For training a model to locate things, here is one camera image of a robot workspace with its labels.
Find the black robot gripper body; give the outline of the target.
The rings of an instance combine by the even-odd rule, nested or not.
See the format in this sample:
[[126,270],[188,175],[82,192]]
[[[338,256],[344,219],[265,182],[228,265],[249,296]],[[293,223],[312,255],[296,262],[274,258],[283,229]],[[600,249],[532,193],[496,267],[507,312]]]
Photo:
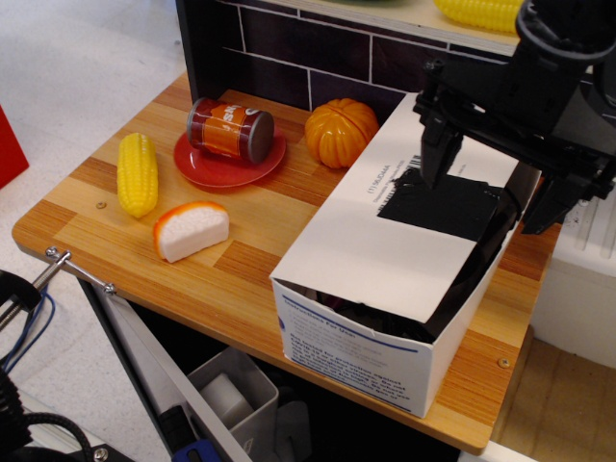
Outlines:
[[421,124],[443,116],[465,137],[540,169],[576,179],[583,199],[605,198],[615,182],[615,129],[585,99],[587,74],[615,102],[615,4],[525,1],[519,42],[504,64],[458,59],[423,67],[415,110]]

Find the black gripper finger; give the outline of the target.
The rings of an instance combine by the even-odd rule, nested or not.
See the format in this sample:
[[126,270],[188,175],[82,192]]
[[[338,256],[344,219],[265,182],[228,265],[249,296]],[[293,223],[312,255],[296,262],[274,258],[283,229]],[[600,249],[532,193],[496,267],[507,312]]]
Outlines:
[[539,235],[560,221],[583,196],[576,179],[546,177],[524,215],[523,234]]
[[463,134],[443,116],[429,116],[424,121],[421,139],[421,175],[431,189],[449,171],[461,148]]

